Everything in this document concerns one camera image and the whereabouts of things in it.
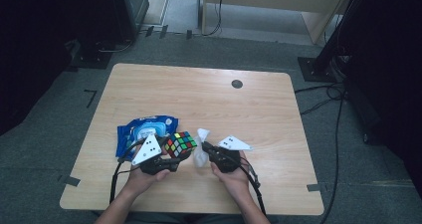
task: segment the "wire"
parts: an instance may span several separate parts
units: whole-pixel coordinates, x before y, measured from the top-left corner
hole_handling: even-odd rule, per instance
[[[121,173],[123,173],[123,172],[118,172],[119,170],[120,170],[120,167],[121,167],[121,164],[122,163],[124,163],[124,159],[129,155],[129,153],[131,152],[131,150],[134,148],[134,147],[136,147],[136,146],[138,146],[138,145],[141,145],[142,144],[142,142],[141,142],[141,140],[140,141],[138,141],[138,142],[136,142],[136,143],[134,143],[134,144],[132,144],[127,150],[126,150],[126,152],[123,154],[123,156],[122,157],[120,157],[117,161],[118,161],[118,165],[117,165],[117,167],[115,168],[115,171],[114,171],[114,175],[112,176],[112,179],[111,179],[111,189],[110,189],[110,191],[109,191],[109,203],[112,203],[113,201],[114,201],[114,197],[115,197],[115,186],[116,186],[116,184],[117,184],[117,178],[118,178],[118,175],[119,174],[121,174]]]
[[[326,92],[326,95],[329,97],[329,99],[327,99],[323,102],[317,103],[312,108],[310,108],[310,109],[308,109],[304,112],[301,112],[301,115],[305,115],[305,114],[308,114],[310,112],[314,112],[317,109],[319,109],[320,107],[322,107],[323,105],[328,104],[329,102],[340,101],[341,97],[342,97],[342,91],[339,88],[335,87],[335,85],[339,85],[339,84],[341,84],[341,83],[333,83],[333,84],[328,85],[328,86],[310,87],[310,88],[305,88],[305,89],[295,91],[295,94],[297,94],[297,93],[300,93],[300,92],[313,91],[313,90],[316,90],[316,89],[326,88],[325,92]],[[339,95],[336,96],[336,97],[332,96],[331,93],[329,92],[331,90],[337,91],[339,93]]]
[[[326,208],[325,214],[323,215],[322,219],[320,220],[320,224],[323,224],[326,220],[326,218],[329,215],[329,212],[331,211],[332,204],[334,203],[335,193],[337,191],[337,185],[338,185],[338,126],[340,123],[340,116],[341,116],[341,109],[342,104],[344,100],[344,93],[341,94],[341,100],[340,100],[340,106],[338,109],[338,115],[337,115],[337,122],[335,124],[335,175],[334,175],[334,187],[332,189],[332,196],[329,200],[328,207]]]
[[[240,157],[240,158],[242,158],[243,160],[245,160],[248,163],[249,170],[251,171],[252,175],[254,175],[255,183],[257,184],[258,187],[260,187],[261,183],[258,181],[258,174],[255,172],[252,164],[248,161],[248,159],[246,159],[244,157]]]
[[[341,68],[337,64],[338,56],[333,56],[331,58],[331,66],[334,68],[335,72],[344,80],[345,74],[341,71]]]
[[[135,167],[135,168],[132,168],[131,170],[121,171],[121,172],[119,172],[117,175],[122,174],[122,173],[132,172],[132,171],[137,170],[137,169],[139,169],[139,168],[140,168],[140,166]]]
[[[345,12],[344,12],[344,15],[343,15],[343,17],[342,17],[342,19],[341,19],[341,22],[340,22],[340,24],[339,24],[339,27],[338,27],[338,32],[337,32],[337,51],[339,52],[339,48],[340,48],[340,41],[339,41],[339,37],[340,37],[340,33],[341,33],[341,27],[342,27],[342,25],[343,25],[343,23],[344,23],[344,21],[345,21],[345,19],[347,19],[347,14],[348,14],[348,12],[350,11],[350,8],[352,7],[352,5],[353,5],[353,3],[354,3],[354,1],[355,0],[351,0],[351,2],[349,3],[349,5],[347,6],[347,9],[345,10]],[[344,54],[345,53],[345,48],[344,47],[342,47],[342,53]]]
[[[104,52],[104,53],[122,52],[122,51],[126,50],[128,47],[130,47],[130,45],[132,45],[132,41],[130,41],[129,44],[126,47],[122,48],[122,49],[119,49],[119,50],[99,50],[99,52]]]
[[[332,208],[332,205],[333,205],[333,202],[334,202],[334,198],[335,198],[335,193],[336,193],[336,190],[337,190],[337,185],[338,185],[338,170],[339,170],[339,167],[338,167],[338,161],[339,161],[339,157],[338,157],[338,127],[339,127],[339,123],[340,123],[342,104],[343,104],[343,101],[344,101],[344,94],[345,94],[345,92],[342,92],[338,87],[335,87],[335,85],[339,85],[339,84],[340,83],[334,83],[334,84],[331,84],[329,86],[310,87],[310,88],[295,91],[295,94],[297,94],[297,93],[300,93],[300,92],[313,91],[313,90],[316,90],[316,89],[326,88],[325,92],[326,92],[326,95],[329,97],[328,100],[325,100],[321,103],[316,104],[312,109],[305,111],[305,113],[302,112],[301,114],[303,114],[303,113],[306,114],[306,113],[312,112],[312,111],[316,110],[317,108],[323,106],[324,104],[326,104],[328,102],[340,101],[340,105],[339,105],[339,108],[338,108],[337,120],[336,120],[336,123],[335,123],[335,174],[334,174],[332,196],[329,200],[328,207],[325,210],[325,213],[324,213],[324,215],[323,215],[323,217],[320,221],[320,224],[323,224],[325,222],[326,218],[328,217],[328,215],[331,211],[331,208]],[[339,93],[339,95],[333,96],[329,92],[329,91],[332,91],[332,90],[337,91]]]
[[[202,36],[207,37],[207,36],[214,35],[221,28],[221,4],[222,4],[222,2],[223,2],[223,0],[220,0],[220,6],[219,6],[219,9],[218,9],[218,14],[217,14],[217,16],[218,16],[217,26],[214,28],[214,30],[211,33],[202,34]]]
[[[249,182],[251,183],[252,187],[255,190],[255,193],[257,194],[257,198],[258,198],[258,203],[260,204],[260,208],[262,213],[264,213],[264,215],[267,215],[267,212],[265,210],[265,206],[264,206],[264,201],[263,201],[263,197],[262,194],[259,190],[259,185],[260,183],[257,180],[254,180],[254,178],[252,178],[251,174],[249,174],[249,172],[242,166],[242,162],[238,163],[236,160],[234,160],[231,156],[226,155],[224,153],[220,153],[220,155],[222,155],[223,157],[227,158],[228,160],[232,161],[234,164],[240,164],[239,167],[240,169],[246,174],[246,176],[249,179]]]

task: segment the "rubik's cube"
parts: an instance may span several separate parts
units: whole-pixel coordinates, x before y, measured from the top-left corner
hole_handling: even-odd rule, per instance
[[[196,146],[197,144],[189,132],[184,131],[171,135],[164,148],[171,157],[178,157],[183,160],[189,157]]]

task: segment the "wooden table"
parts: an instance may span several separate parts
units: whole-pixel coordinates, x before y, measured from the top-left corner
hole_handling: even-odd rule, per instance
[[[234,80],[243,87],[233,88]],[[319,191],[307,189],[317,179],[289,75],[129,64],[111,72],[71,173],[81,182],[66,186],[63,208],[107,208],[117,165],[116,127],[153,114],[179,118],[178,131],[192,135],[199,127],[209,129],[207,140],[214,144],[233,134],[252,145],[246,155],[262,183],[268,214],[322,214]],[[128,169],[126,163],[120,170]],[[119,176],[116,193],[126,180]],[[239,213],[209,162],[196,168],[192,156],[136,199],[132,210]]]

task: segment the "finger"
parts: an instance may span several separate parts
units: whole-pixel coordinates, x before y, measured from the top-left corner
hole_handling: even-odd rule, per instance
[[[130,166],[130,170],[131,170],[131,172],[141,171],[141,170],[140,170],[140,164],[137,164],[137,165],[131,165],[131,166]]]
[[[248,158],[246,158],[245,152],[243,150],[240,150],[239,151],[239,154],[240,154],[240,157],[243,157],[245,159],[248,159]]]
[[[165,150],[164,146],[161,147],[161,155],[167,155],[168,152]]]
[[[170,174],[170,170],[164,169],[159,171],[157,174],[155,174],[155,180],[161,181],[163,180],[168,174]]]
[[[222,172],[220,171],[220,168],[218,168],[217,164],[215,164],[214,162],[211,162],[211,169],[214,175],[220,177]]]

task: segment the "wet wipes package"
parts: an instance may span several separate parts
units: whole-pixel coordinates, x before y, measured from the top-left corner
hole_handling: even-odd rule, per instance
[[[178,118],[168,115],[136,118],[127,125],[118,126],[115,156],[122,157],[131,145],[140,139],[146,138],[150,134],[156,134],[160,137],[174,134],[177,126]],[[132,160],[133,155],[134,149],[126,159]]]

